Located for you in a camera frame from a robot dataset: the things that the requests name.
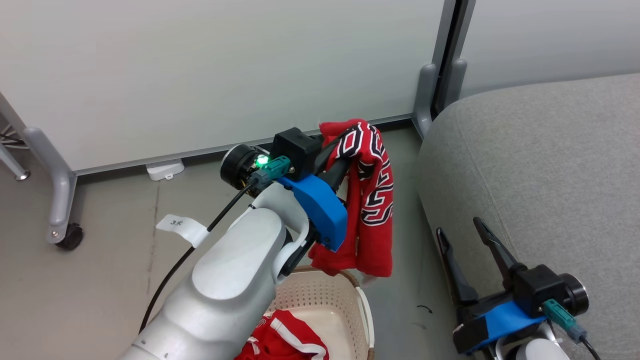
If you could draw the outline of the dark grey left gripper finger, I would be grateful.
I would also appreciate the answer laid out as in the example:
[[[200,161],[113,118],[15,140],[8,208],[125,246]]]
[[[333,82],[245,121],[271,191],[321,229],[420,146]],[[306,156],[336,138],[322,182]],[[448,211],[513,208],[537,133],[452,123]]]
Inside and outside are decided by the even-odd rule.
[[[343,157],[338,157],[338,155],[333,157],[333,153],[336,147],[340,148],[340,143],[342,142],[342,140],[345,137],[347,137],[351,132],[353,131],[345,130],[345,132],[340,134],[338,137],[335,137],[327,145],[324,145],[322,147],[322,150],[317,155],[314,161],[314,166],[313,166],[314,174],[321,174],[326,166],[331,166],[333,162],[336,161],[338,158],[343,158]]]
[[[338,158],[331,166],[325,166],[322,173],[320,173],[320,180],[328,184],[333,193],[337,194],[339,187],[349,173],[350,166],[350,158]]]

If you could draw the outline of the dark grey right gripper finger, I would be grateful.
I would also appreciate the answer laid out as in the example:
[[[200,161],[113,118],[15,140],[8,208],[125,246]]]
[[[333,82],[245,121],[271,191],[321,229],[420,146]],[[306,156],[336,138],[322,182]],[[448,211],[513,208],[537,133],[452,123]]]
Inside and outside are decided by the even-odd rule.
[[[475,305],[479,300],[478,292],[469,284],[455,260],[454,250],[448,237],[441,227],[436,229],[435,234],[453,303],[456,306]]]
[[[526,265],[515,259],[515,256],[505,247],[496,235],[490,230],[489,226],[480,218],[473,218],[473,225],[482,243],[487,246],[493,256],[494,261],[502,276],[502,285],[505,289],[514,287],[514,276],[519,271],[525,271]]]

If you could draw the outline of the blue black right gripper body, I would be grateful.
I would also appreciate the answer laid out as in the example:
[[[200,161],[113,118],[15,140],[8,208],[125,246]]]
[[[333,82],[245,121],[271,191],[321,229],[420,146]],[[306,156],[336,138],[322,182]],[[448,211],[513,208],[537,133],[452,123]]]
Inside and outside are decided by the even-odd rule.
[[[453,294],[452,301],[458,322],[452,341],[457,353],[467,356],[502,356],[504,345],[534,335],[547,321],[544,315],[528,315],[507,292],[484,298],[464,292]]]

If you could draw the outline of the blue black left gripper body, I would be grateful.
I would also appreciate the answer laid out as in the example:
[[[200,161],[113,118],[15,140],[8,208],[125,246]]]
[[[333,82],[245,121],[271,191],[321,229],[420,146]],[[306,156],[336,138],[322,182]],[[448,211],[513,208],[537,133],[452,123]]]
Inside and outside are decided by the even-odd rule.
[[[320,243],[327,250],[337,252],[346,238],[348,212],[333,189],[313,174],[299,181],[281,177],[278,183],[294,194],[320,234]]]

